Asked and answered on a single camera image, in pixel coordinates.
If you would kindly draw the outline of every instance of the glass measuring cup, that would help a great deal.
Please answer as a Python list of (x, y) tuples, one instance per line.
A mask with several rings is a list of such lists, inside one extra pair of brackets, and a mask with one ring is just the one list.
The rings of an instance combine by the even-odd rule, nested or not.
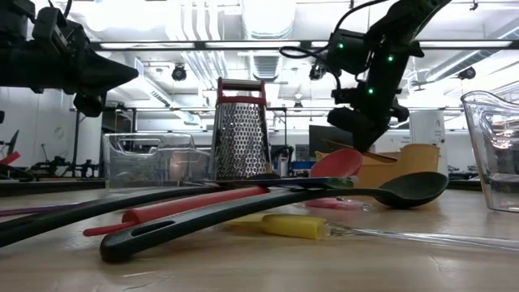
[(519, 105), (484, 91), (461, 101), (487, 207), (519, 212)]

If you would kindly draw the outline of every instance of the cable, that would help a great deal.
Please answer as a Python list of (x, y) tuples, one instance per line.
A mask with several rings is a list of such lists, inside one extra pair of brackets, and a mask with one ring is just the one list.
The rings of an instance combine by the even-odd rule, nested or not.
[[(302, 54), (300, 54), (300, 55), (288, 54), (288, 53), (285, 52), (286, 50), (294, 51), (294, 52), (299, 52), (299, 53), (302, 53)], [(324, 60), (324, 58), (319, 56), (316, 52), (312, 52), (312, 51), (310, 51), (308, 49), (299, 48), (297, 46), (289, 46), (288, 45), (288, 46), (281, 47), (279, 49), (279, 54), (281, 54), (281, 56), (286, 57), (286, 58), (295, 58), (295, 59), (307, 58), (307, 57), (315, 58), (326, 69), (326, 71), (330, 72), (333, 75), (333, 78), (335, 78), (335, 82), (336, 82), (336, 85), (337, 85), (337, 93), (339, 93), (341, 91), (341, 80), (339, 79), (339, 76), (337, 76), (337, 74), (335, 74), (330, 69), (330, 66), (326, 63), (326, 60)]]
[(363, 8), (366, 8), (366, 7), (369, 7), (369, 6), (372, 6), (372, 5), (375, 5), (375, 4), (379, 4), (379, 3), (382, 3), (382, 2), (386, 2), (388, 0), (373, 0), (373, 1), (369, 1), (369, 2), (366, 2), (366, 3), (363, 3), (357, 7), (354, 7), (350, 10), (348, 10), (348, 12), (346, 12), (340, 19), (339, 21), (337, 22), (336, 26), (335, 26), (335, 29), (333, 30), (333, 32), (336, 32), (339, 30), (339, 28), (341, 27), (341, 24), (344, 22), (344, 20), (346, 19), (346, 17), (352, 15), (354, 12), (357, 12)]
[(71, 12), (71, 8), (72, 8), (72, 0), (67, 0), (65, 11), (63, 12), (63, 16), (65, 16), (65, 19), (68, 17), (68, 14)]

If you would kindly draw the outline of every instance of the wooden table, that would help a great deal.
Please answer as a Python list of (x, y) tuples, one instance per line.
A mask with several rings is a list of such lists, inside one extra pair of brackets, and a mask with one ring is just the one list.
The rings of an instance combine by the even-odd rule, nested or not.
[[(102, 190), (2, 198), (2, 208), (91, 200)], [(300, 207), (277, 211), (304, 213)], [(355, 227), (519, 239), (519, 214), (492, 212), (483, 196), (446, 191), (413, 211), (313, 209)], [(104, 264), (101, 238), (82, 230), (117, 222), (113, 213), (0, 250), (1, 291), (517, 291), (519, 255), (353, 236), (312, 241), (204, 230)]]

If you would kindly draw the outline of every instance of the clear plastic bin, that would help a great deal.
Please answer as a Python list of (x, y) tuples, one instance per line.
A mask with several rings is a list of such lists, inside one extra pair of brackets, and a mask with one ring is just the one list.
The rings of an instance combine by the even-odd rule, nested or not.
[(103, 137), (106, 187), (176, 186), (208, 178), (210, 154), (188, 134), (108, 134)]
[(519, 105), (483, 91), (461, 101), (487, 207), (519, 212)]

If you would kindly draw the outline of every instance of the box grater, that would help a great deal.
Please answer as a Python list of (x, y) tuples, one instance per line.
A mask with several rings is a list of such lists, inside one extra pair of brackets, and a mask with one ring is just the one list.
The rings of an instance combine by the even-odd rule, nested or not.
[[(238, 95), (227, 97), (224, 90), (238, 91)], [(259, 92), (259, 96), (239, 95), (243, 91)], [(212, 134), (213, 179), (244, 179), (272, 172), (266, 105), (264, 81), (218, 80)]]

